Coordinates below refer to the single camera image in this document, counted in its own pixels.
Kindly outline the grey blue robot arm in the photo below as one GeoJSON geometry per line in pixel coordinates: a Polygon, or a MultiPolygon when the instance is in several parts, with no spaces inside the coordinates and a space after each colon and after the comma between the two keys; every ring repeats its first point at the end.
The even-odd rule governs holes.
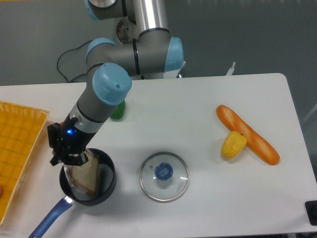
{"type": "Polygon", "coordinates": [[[81,166],[87,144],[125,100],[133,76],[179,71],[184,65],[182,42],[172,37],[162,0],[87,0],[93,19],[127,17],[136,25],[131,43],[93,40],[86,53],[86,88],[61,123],[48,126],[50,161],[81,166]]]}

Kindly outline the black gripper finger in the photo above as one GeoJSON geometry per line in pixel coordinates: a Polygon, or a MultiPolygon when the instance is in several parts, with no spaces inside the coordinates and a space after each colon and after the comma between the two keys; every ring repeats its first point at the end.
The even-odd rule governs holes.
{"type": "Polygon", "coordinates": [[[83,164],[85,164],[86,162],[88,162],[88,157],[87,155],[82,152],[80,154],[69,154],[67,155],[64,160],[63,163],[65,165],[70,165],[70,166],[82,166],[83,164]]]}
{"type": "Polygon", "coordinates": [[[52,166],[56,166],[57,164],[63,163],[63,159],[62,159],[63,153],[62,152],[52,151],[52,154],[53,154],[53,157],[50,160],[50,164],[52,166]]]}

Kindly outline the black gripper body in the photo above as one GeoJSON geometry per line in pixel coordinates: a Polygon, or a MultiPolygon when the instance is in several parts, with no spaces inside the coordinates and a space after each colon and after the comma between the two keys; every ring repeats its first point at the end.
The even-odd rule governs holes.
{"type": "Polygon", "coordinates": [[[83,132],[75,127],[77,117],[67,117],[62,123],[53,123],[47,127],[49,146],[55,152],[62,152],[62,159],[69,154],[80,154],[86,151],[87,144],[95,133],[83,132]]]}

